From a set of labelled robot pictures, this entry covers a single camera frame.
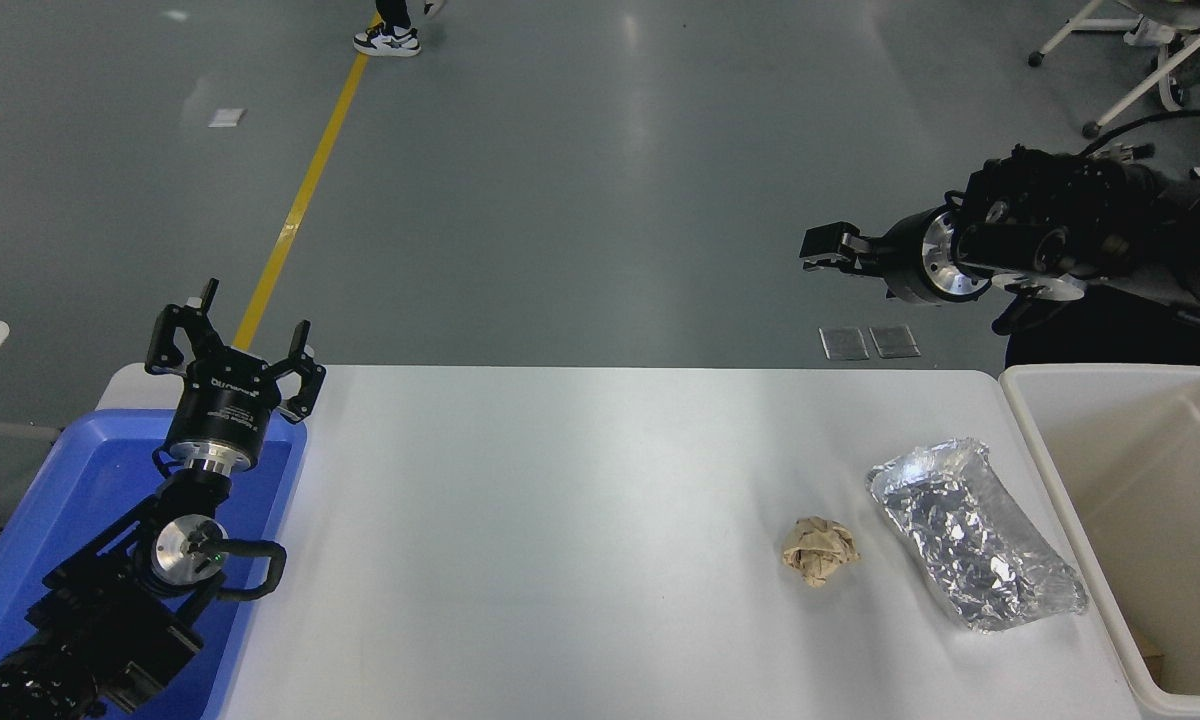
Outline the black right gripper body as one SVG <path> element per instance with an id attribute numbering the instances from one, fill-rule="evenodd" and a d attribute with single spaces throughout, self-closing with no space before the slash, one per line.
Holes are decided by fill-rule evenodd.
<path id="1" fill-rule="evenodd" d="M 882 270 L 890 295 L 911 304 L 947 301 L 948 211 L 912 214 L 884 232 Z"/>

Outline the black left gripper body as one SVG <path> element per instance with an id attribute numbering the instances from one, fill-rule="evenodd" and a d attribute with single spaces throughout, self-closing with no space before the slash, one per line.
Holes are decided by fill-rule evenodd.
<path id="1" fill-rule="evenodd" d="M 258 460 L 276 406 L 280 388 L 265 360 L 235 348 L 211 352 L 184 376 L 166 454 L 184 457 L 193 445 L 208 443 Z"/>

